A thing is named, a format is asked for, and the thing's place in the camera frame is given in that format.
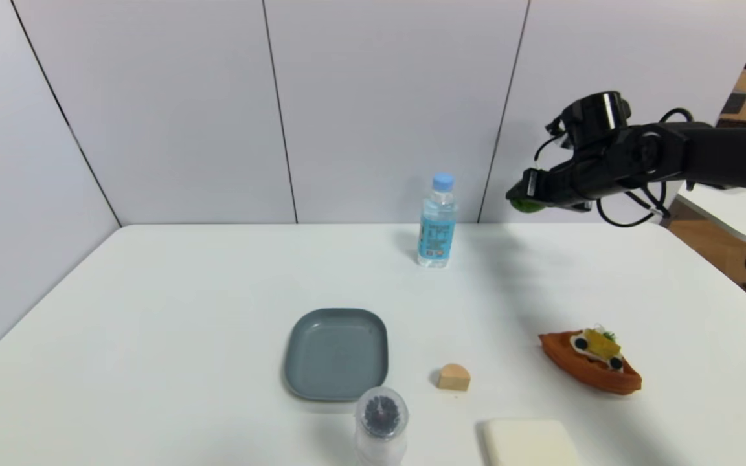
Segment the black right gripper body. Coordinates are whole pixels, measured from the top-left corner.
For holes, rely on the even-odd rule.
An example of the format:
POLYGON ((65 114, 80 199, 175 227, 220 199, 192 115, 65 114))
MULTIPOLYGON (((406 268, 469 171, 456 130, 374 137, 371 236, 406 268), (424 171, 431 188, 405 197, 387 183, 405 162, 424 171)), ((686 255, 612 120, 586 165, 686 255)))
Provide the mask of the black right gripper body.
POLYGON ((522 195, 527 201, 554 208, 574 208, 595 200, 603 180, 600 160, 569 160, 544 170, 530 168, 522 176, 522 195))

